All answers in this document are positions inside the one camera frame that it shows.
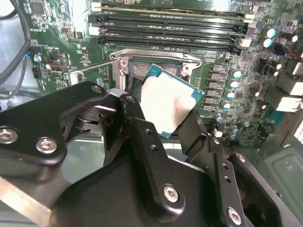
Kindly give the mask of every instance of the green circuit board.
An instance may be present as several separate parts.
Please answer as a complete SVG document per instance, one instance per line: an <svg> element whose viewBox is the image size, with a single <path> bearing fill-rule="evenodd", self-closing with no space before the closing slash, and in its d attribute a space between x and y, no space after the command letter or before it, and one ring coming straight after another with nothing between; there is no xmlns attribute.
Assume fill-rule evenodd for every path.
<svg viewBox="0 0 303 227"><path fill-rule="evenodd" d="M271 107L262 110L257 104L278 78L258 73L260 59L281 63L281 72L289 60L263 46L265 32L273 28L272 42L290 49L295 43L285 40L284 33L303 39L300 0L18 1L31 30L33 73L41 94L71 86L73 71L106 62L110 54L124 49L185 53L201 61L189 76L181 75L180 61L134 56L128 63L128 79L144 77L152 63L182 77L205 91L196 106L202 117L221 114L223 141L239 140L245 147L262 142L258 126L275 115ZM235 71L241 72L239 78ZM77 79L109 90L116 86L112 74L112 66L106 65ZM232 79L237 88L231 87ZM258 98L249 92L252 87L260 92ZM232 100L226 96L229 91ZM224 108L224 101L230 108ZM231 137L234 125L239 131Z"/></svg>

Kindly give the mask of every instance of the capacitor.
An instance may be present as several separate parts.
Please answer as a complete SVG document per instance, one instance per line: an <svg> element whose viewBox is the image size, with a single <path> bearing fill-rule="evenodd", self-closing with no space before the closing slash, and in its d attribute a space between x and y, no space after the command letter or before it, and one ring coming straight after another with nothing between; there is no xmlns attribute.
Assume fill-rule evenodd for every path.
<svg viewBox="0 0 303 227"><path fill-rule="evenodd" d="M239 132L237 125L232 126L231 130L232 130L232 134L234 134L234 135L237 135Z"/></svg>
<svg viewBox="0 0 303 227"><path fill-rule="evenodd" d="M50 70L52 64L53 64L53 61L48 61L48 62L45 64L46 69L47 69L47 70Z"/></svg>
<svg viewBox="0 0 303 227"><path fill-rule="evenodd" d="M267 28L264 30L263 35L265 35L267 38L272 38L276 35L276 31L273 28Z"/></svg>
<svg viewBox="0 0 303 227"><path fill-rule="evenodd" d="M216 138L220 138L220 137L223 136L223 132L218 131L217 129L214 129L214 136L215 136Z"/></svg>
<svg viewBox="0 0 303 227"><path fill-rule="evenodd" d="M231 104L228 101L223 101L221 103L224 109L228 110L231 107Z"/></svg>
<svg viewBox="0 0 303 227"><path fill-rule="evenodd" d="M250 88L250 93L255 97L258 97L260 95L260 92L258 92L258 90L256 90L254 87Z"/></svg>
<svg viewBox="0 0 303 227"><path fill-rule="evenodd" d="M284 38L288 41L291 41L293 43L297 42L299 37L297 35L291 34L291 33L285 33Z"/></svg>
<svg viewBox="0 0 303 227"><path fill-rule="evenodd" d="M215 119L216 119L217 122L222 122L222 121L224 121L224 119L222 118L221 114L219 114L219 113L217 113L217 114L215 115Z"/></svg>
<svg viewBox="0 0 303 227"><path fill-rule="evenodd" d="M282 64L277 61L271 61L271 67L276 70L280 70L282 68Z"/></svg>
<svg viewBox="0 0 303 227"><path fill-rule="evenodd" d="M262 110L265 110L266 107L267 107L267 103L266 102L263 102L261 100L258 100L257 101L257 105L262 109Z"/></svg>
<svg viewBox="0 0 303 227"><path fill-rule="evenodd" d="M239 79L241 77L242 73L241 71L239 70L233 70L232 71L232 76L235 78L235 79Z"/></svg>
<svg viewBox="0 0 303 227"><path fill-rule="evenodd" d="M285 56L286 55L286 48L280 43L274 43L272 47L272 51L275 55L278 56Z"/></svg>
<svg viewBox="0 0 303 227"><path fill-rule="evenodd" d="M263 45L265 48L268 48L271 46L271 44L273 44L273 41L271 39L263 38L261 39L260 44Z"/></svg>
<svg viewBox="0 0 303 227"><path fill-rule="evenodd" d="M229 100L232 100L232 99L234 98L234 96L235 96L235 94L234 94L232 91L230 91L230 90L227 90L227 91L225 92L225 95L226 95L226 97L227 97Z"/></svg>
<svg viewBox="0 0 303 227"><path fill-rule="evenodd" d="M228 81L228 85L231 86L231 88L236 88L239 86L239 83L233 79Z"/></svg>

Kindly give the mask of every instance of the blue component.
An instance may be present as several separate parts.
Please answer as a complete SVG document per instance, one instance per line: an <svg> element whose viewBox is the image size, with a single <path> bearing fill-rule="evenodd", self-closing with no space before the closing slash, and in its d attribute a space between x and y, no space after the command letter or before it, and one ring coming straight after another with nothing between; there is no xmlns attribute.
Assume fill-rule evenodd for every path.
<svg viewBox="0 0 303 227"><path fill-rule="evenodd" d="M181 78L163 70L161 67L159 67L158 65L155 65L153 64L150 68L150 70L148 71L148 73L146 74L146 77L143 81L143 83L145 82L145 80L148 78L148 77L159 77L159 75L161 73L165 73L166 75L168 75L169 77L173 78L173 79L176 79L178 81L180 81L181 83L191 87L194 89L194 92L193 94L191 95L195 100L196 100L196 103L203 97L204 95L204 92L195 88L193 85L187 83L186 81L182 80ZM169 138L171 136L172 133L167 133L167 132L163 132L161 133L161 136L165 137L165 138Z"/></svg>

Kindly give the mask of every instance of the chip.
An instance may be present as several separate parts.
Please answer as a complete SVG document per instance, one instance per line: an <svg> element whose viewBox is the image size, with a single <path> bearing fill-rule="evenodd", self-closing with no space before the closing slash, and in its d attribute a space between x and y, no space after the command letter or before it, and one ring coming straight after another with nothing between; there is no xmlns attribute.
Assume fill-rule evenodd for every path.
<svg viewBox="0 0 303 227"><path fill-rule="evenodd" d="M33 14L39 14L39 15L45 14L43 2L34 1L30 3L30 6Z"/></svg>
<svg viewBox="0 0 303 227"><path fill-rule="evenodd" d="M205 111L211 111L212 110L212 106L211 105L204 105L203 106L203 110L205 110Z"/></svg>
<svg viewBox="0 0 303 227"><path fill-rule="evenodd" d="M205 98L205 101L204 101L204 103L207 103L207 104L212 104L213 102L214 102L213 98Z"/></svg>
<svg viewBox="0 0 303 227"><path fill-rule="evenodd" d="M257 23L257 29L259 29L259 30L263 29L264 26L265 26L265 22L264 21L259 21Z"/></svg>

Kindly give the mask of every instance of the electrolytic capacitor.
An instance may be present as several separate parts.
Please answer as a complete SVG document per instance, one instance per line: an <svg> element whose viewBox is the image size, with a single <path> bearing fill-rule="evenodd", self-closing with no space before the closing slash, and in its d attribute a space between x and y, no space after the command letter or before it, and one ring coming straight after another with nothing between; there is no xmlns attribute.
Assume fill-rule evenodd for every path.
<svg viewBox="0 0 303 227"><path fill-rule="evenodd" d="M285 48L280 43L273 44L272 51L273 51L274 54L276 54L278 56L285 56L286 55L286 50L287 50L287 48Z"/></svg>
<svg viewBox="0 0 303 227"><path fill-rule="evenodd" d="M291 33L285 33L284 38L288 41L291 41L293 43L297 42L299 37L297 35L291 34Z"/></svg>
<svg viewBox="0 0 303 227"><path fill-rule="evenodd" d="M263 33L267 38L272 38L276 35L276 31L273 28L267 28Z"/></svg>
<svg viewBox="0 0 303 227"><path fill-rule="evenodd" d="M257 101L257 105L262 109L262 110L265 110L266 107L267 107L267 103L266 102L263 102L261 100L258 100Z"/></svg>
<svg viewBox="0 0 303 227"><path fill-rule="evenodd" d="M235 78L235 79L239 79L241 77L242 73L241 71L239 70L233 70L232 71L232 76Z"/></svg>
<svg viewBox="0 0 303 227"><path fill-rule="evenodd" d="M260 92L258 92L258 90L253 87L250 88L250 93L255 97L258 97L260 95Z"/></svg>
<svg viewBox="0 0 303 227"><path fill-rule="evenodd" d="M231 107L231 104L228 101L223 101L221 103L224 109L228 110Z"/></svg>
<svg viewBox="0 0 303 227"><path fill-rule="evenodd" d="M232 99L234 98L234 96L235 96L235 94L234 94L232 91L230 91L230 90L227 90L227 91L225 92L225 95L226 95L226 97L227 97L229 100L232 100Z"/></svg>
<svg viewBox="0 0 303 227"><path fill-rule="evenodd" d="M232 88L236 88L239 86L239 83L233 79L228 81L228 85L231 86Z"/></svg>

